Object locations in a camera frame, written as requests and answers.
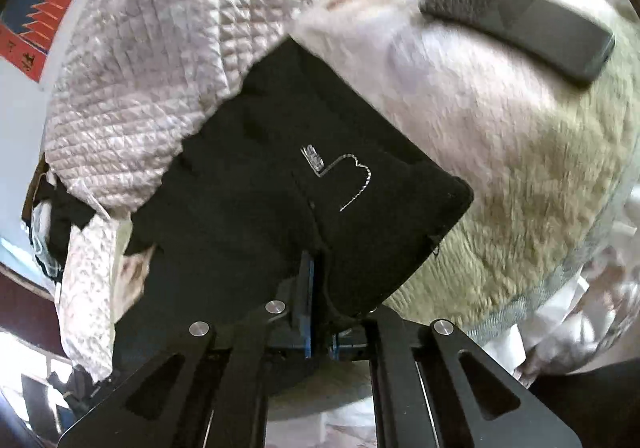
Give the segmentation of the black pants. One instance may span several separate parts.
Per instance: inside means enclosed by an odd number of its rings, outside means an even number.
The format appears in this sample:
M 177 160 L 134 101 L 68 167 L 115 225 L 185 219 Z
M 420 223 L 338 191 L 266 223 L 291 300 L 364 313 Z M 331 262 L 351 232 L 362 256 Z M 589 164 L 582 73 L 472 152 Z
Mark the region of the black pants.
M 304 254 L 337 315 L 357 319 L 413 275 L 472 200 L 329 65 L 283 41 L 183 141 L 132 215 L 128 252 L 153 256 L 142 298 L 117 322 L 115 368 L 136 371 L 196 321 L 241 320 Z

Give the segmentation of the white floral comforter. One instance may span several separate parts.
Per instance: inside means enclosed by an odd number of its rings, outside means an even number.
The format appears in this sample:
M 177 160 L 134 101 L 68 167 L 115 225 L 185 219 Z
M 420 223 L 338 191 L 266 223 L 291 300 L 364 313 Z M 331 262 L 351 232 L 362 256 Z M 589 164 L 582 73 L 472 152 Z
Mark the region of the white floral comforter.
M 72 364 L 95 381 L 113 372 L 116 323 L 139 301 L 150 271 L 153 246 L 131 256 L 131 219 L 94 215 L 88 225 L 70 231 L 55 309 L 61 341 Z

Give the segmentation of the floral plush blanket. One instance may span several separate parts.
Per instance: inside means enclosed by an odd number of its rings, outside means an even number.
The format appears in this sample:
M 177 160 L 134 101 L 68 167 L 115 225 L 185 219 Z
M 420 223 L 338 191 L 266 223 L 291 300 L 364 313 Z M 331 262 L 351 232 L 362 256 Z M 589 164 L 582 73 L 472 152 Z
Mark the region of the floral plush blanket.
M 578 89 L 521 51 L 424 18 L 421 0 L 317 0 L 292 36 L 442 168 L 471 208 L 390 298 L 448 318 L 520 382 L 607 350 L 639 311 L 624 205 L 639 184 L 639 19 L 629 0 L 554 0 L 607 25 L 613 56 Z

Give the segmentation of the dark clothes pile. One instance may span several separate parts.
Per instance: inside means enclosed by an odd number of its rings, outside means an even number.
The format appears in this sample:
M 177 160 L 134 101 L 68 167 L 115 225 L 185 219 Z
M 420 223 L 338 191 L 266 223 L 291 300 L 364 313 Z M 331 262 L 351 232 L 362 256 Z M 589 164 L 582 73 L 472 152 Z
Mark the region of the dark clothes pile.
M 69 193 L 41 156 L 27 189 L 22 220 L 35 262 L 48 280 L 62 282 L 70 231 L 84 229 L 94 215 L 96 210 Z

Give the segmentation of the black smartphone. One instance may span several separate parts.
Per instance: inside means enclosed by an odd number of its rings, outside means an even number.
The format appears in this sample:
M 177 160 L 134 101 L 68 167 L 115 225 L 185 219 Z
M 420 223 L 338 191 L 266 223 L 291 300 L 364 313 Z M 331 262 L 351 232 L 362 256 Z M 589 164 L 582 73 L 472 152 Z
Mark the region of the black smartphone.
M 420 10 L 510 44 L 579 87 L 598 78 L 615 48 L 612 30 L 552 0 L 421 0 Z

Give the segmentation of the pink quilted bedspread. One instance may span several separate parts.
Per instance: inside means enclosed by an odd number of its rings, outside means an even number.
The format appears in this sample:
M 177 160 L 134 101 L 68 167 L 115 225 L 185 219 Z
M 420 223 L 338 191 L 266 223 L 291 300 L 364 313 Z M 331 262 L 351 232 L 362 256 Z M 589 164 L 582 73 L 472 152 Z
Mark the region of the pink quilted bedspread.
M 98 212 L 134 211 L 312 2 L 74 0 L 51 67 L 48 165 Z

